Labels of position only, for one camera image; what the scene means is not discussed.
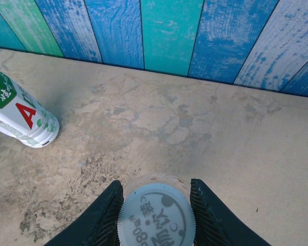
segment wooden plank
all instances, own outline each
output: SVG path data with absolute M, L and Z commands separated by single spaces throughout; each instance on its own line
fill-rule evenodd
M 145 69 L 188 74 L 203 0 L 142 0 Z
M 0 47 L 25 50 L 20 40 L 16 37 L 15 33 L 11 30 L 9 25 L 0 15 Z
M 278 0 L 206 0 L 189 76 L 233 83 Z
M 83 1 L 35 2 L 65 57 L 102 62 Z
M 63 56 L 33 0 L 0 0 L 0 13 L 27 51 Z
M 284 86 L 281 92 L 308 96 L 308 63 Z
M 139 0 L 85 0 L 106 64 L 144 68 Z
M 236 84 L 280 90 L 308 61 L 308 0 L 280 0 Z

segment red letter a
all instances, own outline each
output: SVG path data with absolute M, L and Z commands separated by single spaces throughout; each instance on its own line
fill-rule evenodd
M 33 127 L 32 116 L 35 115 L 36 111 L 34 109 L 31 109 L 19 103 L 16 103 L 16 107 L 22 114 L 23 118 L 25 119 L 26 123 L 29 125 L 30 129 L 32 129 Z

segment bottle bottom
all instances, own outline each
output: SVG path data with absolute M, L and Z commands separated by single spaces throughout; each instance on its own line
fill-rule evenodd
M 31 145 L 26 140 L 20 140 L 20 141 L 23 144 L 25 144 L 26 146 L 29 146 L 29 147 L 32 147 L 32 148 L 42 148 L 42 147 L 49 145 L 51 142 L 53 142 L 56 139 L 56 137 L 58 136 L 59 131 L 60 131 L 60 125 L 57 124 L 56 130 L 53 133 L 51 133 L 50 135 L 47 135 L 47 137 L 45 139 L 39 141 L 38 145 Z

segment green plank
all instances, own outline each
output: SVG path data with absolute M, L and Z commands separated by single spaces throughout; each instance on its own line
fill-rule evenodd
M 203 0 L 142 0 L 145 69 L 187 75 Z
M 27 51 L 63 56 L 33 0 L 0 0 L 0 13 Z

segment green label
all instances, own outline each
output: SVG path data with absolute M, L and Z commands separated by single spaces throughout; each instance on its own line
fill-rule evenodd
M 0 109 L 3 109 L 17 95 L 9 77 L 0 72 Z

